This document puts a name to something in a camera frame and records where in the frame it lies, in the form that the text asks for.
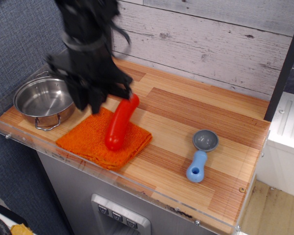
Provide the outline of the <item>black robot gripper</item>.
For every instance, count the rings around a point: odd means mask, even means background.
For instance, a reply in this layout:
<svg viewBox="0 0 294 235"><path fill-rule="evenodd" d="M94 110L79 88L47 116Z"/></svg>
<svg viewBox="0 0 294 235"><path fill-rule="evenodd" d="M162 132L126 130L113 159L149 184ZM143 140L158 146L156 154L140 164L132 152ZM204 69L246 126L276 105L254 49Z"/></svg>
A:
<svg viewBox="0 0 294 235"><path fill-rule="evenodd" d="M81 111L90 104L92 113L99 113L108 94L132 97L133 79L116 66L106 46L89 51L67 48L67 52L47 55L46 62L54 75L66 81L69 94Z"/></svg>

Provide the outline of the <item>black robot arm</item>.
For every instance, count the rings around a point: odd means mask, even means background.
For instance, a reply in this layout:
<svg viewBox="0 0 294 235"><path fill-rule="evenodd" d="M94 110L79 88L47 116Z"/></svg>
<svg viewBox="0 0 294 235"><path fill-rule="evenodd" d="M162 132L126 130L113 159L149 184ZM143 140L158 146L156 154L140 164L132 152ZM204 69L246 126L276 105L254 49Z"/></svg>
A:
<svg viewBox="0 0 294 235"><path fill-rule="evenodd" d="M119 15L115 0L57 0L64 30L66 54L48 55L46 62L63 79L75 106L88 105L97 114L108 95L129 99L132 78L121 71L112 57L111 31L129 42L129 35L113 23Z"/></svg>

